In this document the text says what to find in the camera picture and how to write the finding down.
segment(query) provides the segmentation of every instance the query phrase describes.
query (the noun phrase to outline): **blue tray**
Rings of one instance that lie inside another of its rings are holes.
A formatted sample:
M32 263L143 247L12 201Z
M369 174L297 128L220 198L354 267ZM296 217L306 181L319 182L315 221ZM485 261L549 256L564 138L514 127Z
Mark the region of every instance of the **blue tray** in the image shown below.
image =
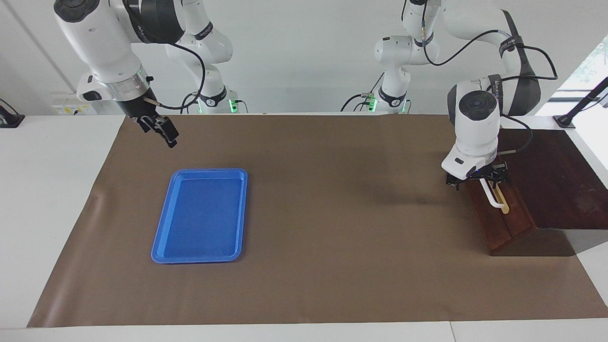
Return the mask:
M171 178L152 259L157 263L230 262L241 254L247 172L182 170Z

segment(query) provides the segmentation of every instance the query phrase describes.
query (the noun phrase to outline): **power socket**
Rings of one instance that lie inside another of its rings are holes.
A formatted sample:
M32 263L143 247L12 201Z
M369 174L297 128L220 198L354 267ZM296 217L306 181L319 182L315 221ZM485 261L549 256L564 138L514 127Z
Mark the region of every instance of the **power socket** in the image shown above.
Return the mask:
M81 102L78 99L57 99L52 103L57 115L98 115L91 102Z

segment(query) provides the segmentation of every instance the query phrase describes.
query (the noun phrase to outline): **brown paper mat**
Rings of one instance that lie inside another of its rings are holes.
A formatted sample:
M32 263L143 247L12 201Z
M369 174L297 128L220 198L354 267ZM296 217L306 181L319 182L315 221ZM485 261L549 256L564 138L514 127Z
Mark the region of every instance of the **brown paper mat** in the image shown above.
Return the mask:
M125 122L29 327L607 317L578 258L490 257L445 185L444 116L179 116L168 149ZM171 175L249 172L234 263L157 265Z

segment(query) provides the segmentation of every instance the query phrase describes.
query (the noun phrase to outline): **white table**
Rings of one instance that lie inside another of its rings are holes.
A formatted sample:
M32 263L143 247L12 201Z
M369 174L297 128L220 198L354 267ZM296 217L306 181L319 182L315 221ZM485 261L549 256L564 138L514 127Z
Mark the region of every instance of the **white table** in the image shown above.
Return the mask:
M0 185L0 341L599 342L608 338L608 319L25 329L122 120L122 116L30 116L16 130L0 130L0 167L3 177L10 175ZM547 117L526 121L533 128L557 128ZM516 127L510 121L503 124ZM608 170L575 131L569 135L608 186ZM579 258L608 302L608 244Z

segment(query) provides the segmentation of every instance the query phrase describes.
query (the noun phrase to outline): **black wire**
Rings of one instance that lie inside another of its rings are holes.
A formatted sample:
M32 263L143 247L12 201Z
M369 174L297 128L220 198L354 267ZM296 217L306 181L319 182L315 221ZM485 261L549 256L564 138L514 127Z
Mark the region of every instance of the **black wire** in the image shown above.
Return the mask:
M406 105L407 105L408 103L410 104L410 107L407 109L407 113L406 113L406 114L409 114L409 113L410 113L410 110L412 110L412 100L406 100Z
M530 126L528 126L525 122L517 120L514 117L507 116L504 114L501 114L500 116L505 117L511 121L515 121L518 124L524 126L526 128L526 130L528 130L529 135L528 135L528 140L526 141L526 143L523 146L521 146L520 148L518 148L516 150L502 151L502 152L499 152L498 155L499 156L514 155L515 153L519 153L519 152L525 150L526 148L528 148L530 146L530 144L532 144L532 140L534 140L534 131L532 130L532 128L530 128Z
M201 85L199 86L198 91L196 92L195 98L190 103L188 103L187 105L180 106L180 107L165 106L162 103L158 104L159 107L165 108L167 110L182 110L182 109L188 108L189 106L191 106L191 105L195 104L196 102L198 102L198 99L201 97L202 87L205 85L205 77L207 75L207 70L205 68L205 62L203 62L201 56L199 56L196 52L190 50L187 47L180 46L180 45L177 45L177 44L174 44L174 43L170 43L169 45L171 45L173 47L176 47L176 48L178 48L180 50L183 50L183 51L186 51L186 52L189 52L189 53L193 54L198 59L198 61L200 62L201 68L202 68Z
M139 27L141 27L142 30L145 31L145 27L143 26L141 20L139 20L139 17L131 10L131 7L127 3L127 0L122 0L122 4L123 4L125 10L127 11L127 13L129 14L130 19L132 19ZM198 61L201 64L201 67L202 67L201 85L199 86L198 91L196 92L196 97L194 98L194 100L192 100L187 105L182 105L180 107L165 106L162 103L158 103L159 107L165 108L165 109L168 109L168 110L183 110L183 109L186 109L189 106L195 104L198 101L198 99L200 98L201 93L202 93L202 87L205 84L205 78L207 76L207 70L205 69L205 62L203 62L201 56L199 56L196 52L190 50L187 47L180 46L180 45L177 45L175 43L167 43L167 44L171 45L173 47L176 47L176 48L178 48L180 50L183 50L183 51L186 51L186 52L189 52L189 53L193 54L198 59Z
M549 81L555 81L558 80L558 72L555 68L555 64L553 64L553 60L551 60L551 57L549 57L549 54L546 53L543 49L539 48L539 47L534 47L534 46L527 46L527 45L517 45L517 47L520 47L522 49L528 49L528 50L534 50L534 51L538 51L540 53L542 53L545 58L547 59L547 62L549 63L549 66L551 67L551 71L553 73L553 76L536 76L536 75L518 75L518 76L509 76L509 77L505 77L504 79L501 79L501 81L506 82L506 81L510 81L510 80L549 80ZM488 87L488 89L486 89L486 91L489 91L492 88L492 85L490 85Z
M5 105L9 106L9 108L11 110L13 110L15 112L16 115L19 115L19 112L13 108L13 106L11 106L8 102L6 102L5 100L0 99L0 102L4 103Z
M364 97L362 94L356 94L355 96L351 97L350 99L348 99L348 101L346 101L346 103L344 104L344 106L342 106L342 109L340 111L344 111L344 108L346 108L346 106L348 106L348 104L356 99L357 97Z
M405 0L405 1L403 2L403 9L401 10L401 22L402 22L402 23L403 23L403 15L404 15L404 14L406 14L406 5L407 5L407 1L408 1L408 0Z
M424 21L425 21L424 17L426 16L426 7L427 7L428 4L429 4L428 1L424 4L424 10L422 12L423 26L425 26L425 24L424 24ZM500 32L499 30L489 30L489 31L481 33L480 35L477 35L477 37L471 39L460 50L458 50L454 55L452 55L450 58L448 58L447 60L445 60L445 61L443 61L441 63L436 63L436 62L433 62L432 60L430 60L429 53L426 50L426 42L423 42L424 56L426 57L426 60L429 61L429 63L431 65L442 66L442 65L445 65L445 64L449 63L450 61L452 61L454 58L456 58L456 56L460 55L467 47L469 47L473 42L475 42L479 38L481 38L481 37L483 37L485 35L489 35L490 33L499 33L499 32Z
M359 111L362 111L362 110L363 110L363 108L365 108L365 106L366 106L366 105L369 105L369 104L370 104L369 102L365 102L365 101L363 101L363 102L361 102L360 104L356 105L356 106L354 107L354 110L353 110L353 111L357 111L357 108L359 108L359 106L361 106L361 109L359 109Z
M608 92L606 93L606 95L604 95L604 97L602 97L602 98L601 98L599 101L597 101L597 102L596 102L594 105L592 105L591 107L587 107L587 108L585 108L585 109L583 109L583 110L581 110L581 111L590 110L591 108L593 108L593 107L595 107L595 106L599 105L599 103L600 103L600 102L602 102L603 100L605 100L605 99L606 99L606 97L608 97Z
M247 106L247 102L243 101L243 100L236 100L234 101L235 103L242 103L245 105L245 110L247 111L247 113L249 113L249 107Z
M380 77L378 77L378 80L376 81L376 84L374 84L373 87L371 87L370 93L374 93L374 90L376 90L376 87L378 86L378 83L380 83L380 80L382 80L382 77L384 76L384 74L386 74L386 71L383 72Z
M189 93L188 95L186 95L186 97L185 97L185 98L184 98L184 100L182 101L182 107L183 107L183 106L185 106L186 101L188 101L188 98L189 98L190 96L194 96L194 94ZM183 114L183 113L184 113L184 109L182 108L182 109L180 109L180 110L179 110L179 114ZM190 114L190 106L186 107L186 113Z

